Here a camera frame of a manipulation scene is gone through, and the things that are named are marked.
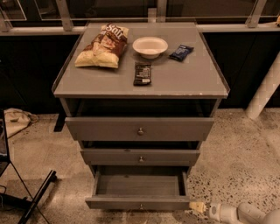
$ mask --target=white bag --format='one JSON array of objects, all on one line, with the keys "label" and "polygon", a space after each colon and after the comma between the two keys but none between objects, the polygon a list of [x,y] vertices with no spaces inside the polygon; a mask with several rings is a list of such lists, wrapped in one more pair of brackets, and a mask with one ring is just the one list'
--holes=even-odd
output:
[{"label": "white bag", "polygon": [[28,127],[30,123],[38,120],[36,115],[23,111],[18,108],[8,108],[4,111],[7,137],[12,137],[20,130]]}]

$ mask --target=drawer knob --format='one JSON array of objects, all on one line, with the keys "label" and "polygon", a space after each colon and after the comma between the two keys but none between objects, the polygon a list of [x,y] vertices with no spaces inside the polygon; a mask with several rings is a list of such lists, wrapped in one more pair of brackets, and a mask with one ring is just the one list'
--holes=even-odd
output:
[{"label": "drawer knob", "polygon": [[142,136],[142,135],[144,134],[143,129],[142,129],[142,128],[139,128],[137,134],[138,134],[139,136]]},{"label": "drawer knob", "polygon": [[144,158],[143,157],[140,157],[139,158],[139,163],[142,163],[144,161]]}]

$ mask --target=white bowl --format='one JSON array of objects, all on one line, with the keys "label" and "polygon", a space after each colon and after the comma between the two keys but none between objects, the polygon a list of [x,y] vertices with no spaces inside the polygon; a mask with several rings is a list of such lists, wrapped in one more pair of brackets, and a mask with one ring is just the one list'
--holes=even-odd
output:
[{"label": "white bowl", "polygon": [[168,45],[161,38],[145,37],[138,38],[133,42],[133,49],[146,59],[155,59],[160,53],[167,50]]}]

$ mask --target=drawer front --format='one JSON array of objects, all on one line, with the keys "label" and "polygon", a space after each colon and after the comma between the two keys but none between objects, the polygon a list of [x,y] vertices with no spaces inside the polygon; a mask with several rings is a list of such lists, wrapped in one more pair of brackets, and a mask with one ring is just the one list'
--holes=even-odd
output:
[{"label": "drawer front", "polygon": [[99,166],[90,208],[186,210],[186,170],[180,167]]},{"label": "drawer front", "polygon": [[87,165],[169,165],[193,166],[199,150],[82,150]]},{"label": "drawer front", "polygon": [[213,118],[68,117],[79,141],[204,141]]}]

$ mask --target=white robotic arm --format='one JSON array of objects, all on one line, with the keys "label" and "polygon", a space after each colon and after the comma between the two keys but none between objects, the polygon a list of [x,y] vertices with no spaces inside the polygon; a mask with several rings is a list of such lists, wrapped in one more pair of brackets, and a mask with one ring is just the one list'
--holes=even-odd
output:
[{"label": "white robotic arm", "polygon": [[241,203],[238,207],[221,203],[190,202],[190,208],[206,213],[209,219],[224,224],[278,224],[280,209],[265,214],[258,208]]}]

